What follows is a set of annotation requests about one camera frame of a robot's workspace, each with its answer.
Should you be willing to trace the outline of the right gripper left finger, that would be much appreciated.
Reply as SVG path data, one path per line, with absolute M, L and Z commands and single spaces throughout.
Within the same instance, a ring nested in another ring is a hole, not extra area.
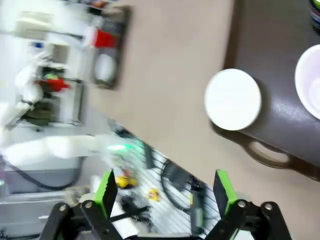
M 76 240 L 82 232 L 91 232 L 96 240 L 118 239 L 110 220 L 118 188 L 114 172 L 106 172 L 92 200 L 76 206 L 55 204 L 41 233 L 42 240 Z

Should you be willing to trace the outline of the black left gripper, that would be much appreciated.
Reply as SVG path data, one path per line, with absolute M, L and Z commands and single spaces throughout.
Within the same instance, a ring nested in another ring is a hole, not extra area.
M 63 78 L 63 68 L 42 66 L 40 68 L 40 75 L 45 79 Z

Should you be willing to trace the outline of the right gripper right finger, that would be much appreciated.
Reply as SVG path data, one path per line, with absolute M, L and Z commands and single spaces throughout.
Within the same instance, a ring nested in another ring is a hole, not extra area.
M 215 171 L 213 193 L 220 220 L 205 237 L 206 240 L 233 240 L 239 231 L 247 231 L 254 240 L 290 240 L 289 229 L 277 203 L 260 206 L 237 197 L 225 170 Z

